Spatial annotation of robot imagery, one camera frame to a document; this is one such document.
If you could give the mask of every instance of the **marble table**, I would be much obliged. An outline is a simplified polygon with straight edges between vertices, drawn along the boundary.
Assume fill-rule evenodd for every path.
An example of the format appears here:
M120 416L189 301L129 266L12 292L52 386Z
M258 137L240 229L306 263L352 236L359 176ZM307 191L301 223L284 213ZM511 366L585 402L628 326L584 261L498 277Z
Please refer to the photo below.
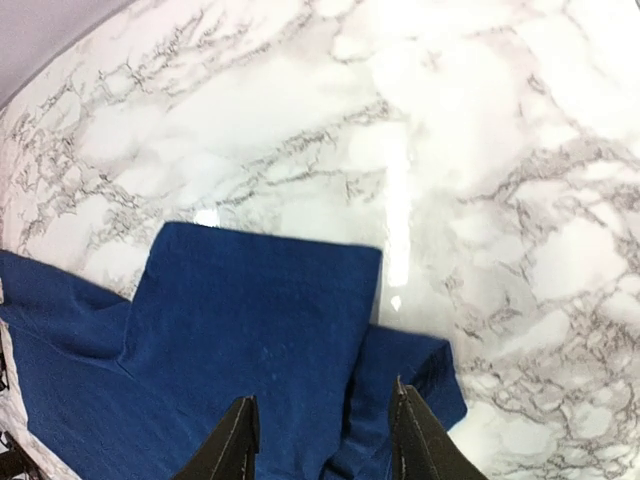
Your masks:
M481 470L637 479L638 45L633 0L140 0L0 113L1 246L129 297L169 219L383 247Z

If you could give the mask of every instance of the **cloth fold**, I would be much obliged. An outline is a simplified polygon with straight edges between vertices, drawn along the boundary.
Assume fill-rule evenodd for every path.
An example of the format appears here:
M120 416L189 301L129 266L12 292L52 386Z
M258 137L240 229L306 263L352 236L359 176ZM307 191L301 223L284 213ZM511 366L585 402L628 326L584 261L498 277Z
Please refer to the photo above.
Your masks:
M390 378L415 381L445 424L465 409L447 342L369 325L380 260L168 223L128 302L0 251L29 429L85 480L170 478L255 395L258 480L381 473Z

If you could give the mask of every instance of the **gray wall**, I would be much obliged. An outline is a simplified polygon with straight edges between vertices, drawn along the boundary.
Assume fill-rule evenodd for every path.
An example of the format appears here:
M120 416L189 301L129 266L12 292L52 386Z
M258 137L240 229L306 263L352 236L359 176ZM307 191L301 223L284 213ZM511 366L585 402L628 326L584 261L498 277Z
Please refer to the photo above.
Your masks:
M0 109L51 60L132 0L0 0Z

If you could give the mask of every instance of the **folded cloth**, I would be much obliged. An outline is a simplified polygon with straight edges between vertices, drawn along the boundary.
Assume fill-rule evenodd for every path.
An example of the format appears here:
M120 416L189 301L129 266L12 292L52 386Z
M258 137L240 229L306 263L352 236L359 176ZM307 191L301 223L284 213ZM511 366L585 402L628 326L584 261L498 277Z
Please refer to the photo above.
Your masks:
M387 468L378 411L387 377L452 366L450 357L425 366L442 360L425 337L397 360L407 353L388 343L397 332L368 326L380 256L169 223L129 303L0 251L0 317L11 326L29 428L85 480L169 478L235 398L256 395L258 480L315 480L332 455L336 465L343 457L355 465L379 454ZM443 393L458 398L455 377L442 377L451 387ZM345 396L352 413L343 431ZM455 412L451 421L464 414Z

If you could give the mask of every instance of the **navy blue fabric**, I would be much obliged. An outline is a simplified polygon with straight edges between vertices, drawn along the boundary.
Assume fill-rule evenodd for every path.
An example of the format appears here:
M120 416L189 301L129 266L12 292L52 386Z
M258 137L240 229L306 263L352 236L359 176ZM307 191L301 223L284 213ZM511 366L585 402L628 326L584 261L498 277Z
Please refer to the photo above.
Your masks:
M333 478L383 478L396 375L440 392L445 425L464 403L446 342L369 326L379 266L372 248L170 223L130 303L0 251L29 428L85 480L169 478L253 394L258 480L316 480L328 459Z

